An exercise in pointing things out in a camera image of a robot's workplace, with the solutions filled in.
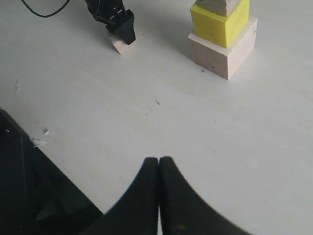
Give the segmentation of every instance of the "yellow sponge block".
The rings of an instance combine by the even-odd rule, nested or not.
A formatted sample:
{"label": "yellow sponge block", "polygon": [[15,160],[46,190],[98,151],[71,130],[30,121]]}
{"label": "yellow sponge block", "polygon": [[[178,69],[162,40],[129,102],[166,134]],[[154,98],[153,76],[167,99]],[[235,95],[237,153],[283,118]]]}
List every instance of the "yellow sponge block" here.
{"label": "yellow sponge block", "polygon": [[221,16],[199,7],[191,9],[195,34],[222,47],[229,47],[249,19],[250,0],[242,0],[229,16]]}

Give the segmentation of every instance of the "white tabletop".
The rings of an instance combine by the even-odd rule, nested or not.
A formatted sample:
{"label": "white tabletop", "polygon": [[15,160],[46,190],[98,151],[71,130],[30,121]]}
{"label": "white tabletop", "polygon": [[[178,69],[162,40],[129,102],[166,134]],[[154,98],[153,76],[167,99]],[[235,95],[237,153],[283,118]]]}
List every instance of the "white tabletop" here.
{"label": "white tabletop", "polygon": [[192,4],[125,0],[137,48],[121,56],[83,0],[49,19],[2,0],[0,107],[51,132],[40,149],[102,212],[145,157],[169,155],[243,229],[313,234],[313,1],[251,0],[256,48],[230,81],[191,60]]}

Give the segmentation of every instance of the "robot end effector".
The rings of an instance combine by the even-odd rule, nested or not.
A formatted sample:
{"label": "robot end effector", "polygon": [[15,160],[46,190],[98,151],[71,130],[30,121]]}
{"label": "robot end effector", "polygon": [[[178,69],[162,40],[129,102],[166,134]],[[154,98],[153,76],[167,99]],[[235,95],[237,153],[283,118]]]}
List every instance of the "robot end effector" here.
{"label": "robot end effector", "polygon": [[105,23],[106,29],[120,37],[126,44],[136,40],[134,14],[125,10],[123,0],[85,0],[88,10],[98,22]]}

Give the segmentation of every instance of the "wooden block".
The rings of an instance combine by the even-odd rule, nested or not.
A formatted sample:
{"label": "wooden block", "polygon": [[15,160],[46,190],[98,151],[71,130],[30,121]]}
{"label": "wooden block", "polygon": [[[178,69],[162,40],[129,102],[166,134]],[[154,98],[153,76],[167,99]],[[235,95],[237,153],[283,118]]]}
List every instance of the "wooden block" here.
{"label": "wooden block", "polygon": [[224,48],[191,33],[188,36],[194,61],[204,68],[230,79],[255,45],[257,18],[250,16],[236,40]]}
{"label": "wooden block", "polygon": [[242,0],[229,16],[220,16],[195,3],[190,11],[195,34],[203,39],[228,47],[249,19],[250,0]]}
{"label": "wooden block", "polygon": [[229,16],[241,0],[197,0],[197,4],[221,16]]}
{"label": "wooden block", "polygon": [[113,46],[117,49],[118,53],[123,54],[126,51],[129,51],[130,49],[133,49],[136,47],[136,41],[134,41],[132,44],[127,45],[123,40],[121,40],[119,37],[112,35],[108,32],[108,35],[113,43]]}

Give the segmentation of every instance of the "black cable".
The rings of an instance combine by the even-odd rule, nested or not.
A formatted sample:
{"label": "black cable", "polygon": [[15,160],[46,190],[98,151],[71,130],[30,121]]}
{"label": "black cable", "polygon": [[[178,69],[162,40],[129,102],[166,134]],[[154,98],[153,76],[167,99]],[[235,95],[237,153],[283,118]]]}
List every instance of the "black cable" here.
{"label": "black cable", "polygon": [[41,18],[49,18],[49,17],[51,17],[51,16],[55,16],[55,15],[58,14],[60,11],[62,11],[62,10],[67,6],[67,4],[69,3],[70,0],[67,0],[66,3],[64,3],[64,5],[63,5],[59,10],[57,10],[57,11],[55,11],[55,12],[49,14],[49,15],[41,15],[41,14],[38,14],[38,13],[35,12],[33,9],[31,9],[31,7],[30,7],[24,0],[21,0],[21,1],[22,1],[22,3],[27,7],[27,9],[28,9],[31,13],[33,13],[34,15],[39,16],[39,17],[41,17]]}

